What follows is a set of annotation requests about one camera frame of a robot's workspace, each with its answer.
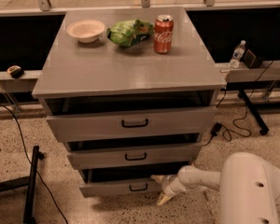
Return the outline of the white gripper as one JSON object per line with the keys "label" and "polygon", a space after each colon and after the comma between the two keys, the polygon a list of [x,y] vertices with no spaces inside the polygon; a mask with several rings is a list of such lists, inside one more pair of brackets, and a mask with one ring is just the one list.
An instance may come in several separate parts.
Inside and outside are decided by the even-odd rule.
{"label": "white gripper", "polygon": [[177,175],[152,175],[151,178],[158,184],[161,184],[161,190],[163,192],[157,200],[157,206],[167,203],[171,200],[171,197],[186,190],[186,187],[180,182]]}

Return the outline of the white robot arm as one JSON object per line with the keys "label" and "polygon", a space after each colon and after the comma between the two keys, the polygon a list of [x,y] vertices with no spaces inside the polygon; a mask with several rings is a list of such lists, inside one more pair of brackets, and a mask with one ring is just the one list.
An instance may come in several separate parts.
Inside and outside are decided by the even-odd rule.
{"label": "white robot arm", "polygon": [[230,155],[219,172],[186,165],[175,175],[154,175],[162,205],[179,193],[207,187],[219,192],[220,224],[279,224],[280,169],[246,152]]}

